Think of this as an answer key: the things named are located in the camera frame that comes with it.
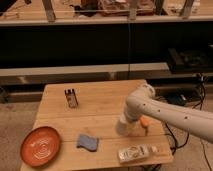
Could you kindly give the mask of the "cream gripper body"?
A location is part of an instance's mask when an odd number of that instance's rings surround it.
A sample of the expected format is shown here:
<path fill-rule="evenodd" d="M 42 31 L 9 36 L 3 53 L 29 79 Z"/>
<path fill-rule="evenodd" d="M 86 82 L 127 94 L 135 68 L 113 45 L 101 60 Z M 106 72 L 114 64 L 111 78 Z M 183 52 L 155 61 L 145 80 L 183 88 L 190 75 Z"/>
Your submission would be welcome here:
<path fill-rule="evenodd" d="M 136 122 L 129 122 L 124 115 L 119 118 L 120 134 L 130 134 L 136 127 Z"/>

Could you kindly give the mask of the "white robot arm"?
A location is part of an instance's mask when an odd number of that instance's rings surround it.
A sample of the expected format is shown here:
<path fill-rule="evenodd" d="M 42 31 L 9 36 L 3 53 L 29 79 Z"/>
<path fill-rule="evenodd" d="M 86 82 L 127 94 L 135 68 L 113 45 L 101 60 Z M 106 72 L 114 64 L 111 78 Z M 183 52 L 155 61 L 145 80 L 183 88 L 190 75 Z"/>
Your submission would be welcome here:
<path fill-rule="evenodd" d="M 140 117 L 147 115 L 213 143 L 212 112 L 160 102 L 154 99 L 155 94 L 150 84 L 141 84 L 126 97 L 116 125 L 120 135 L 130 134 Z"/>

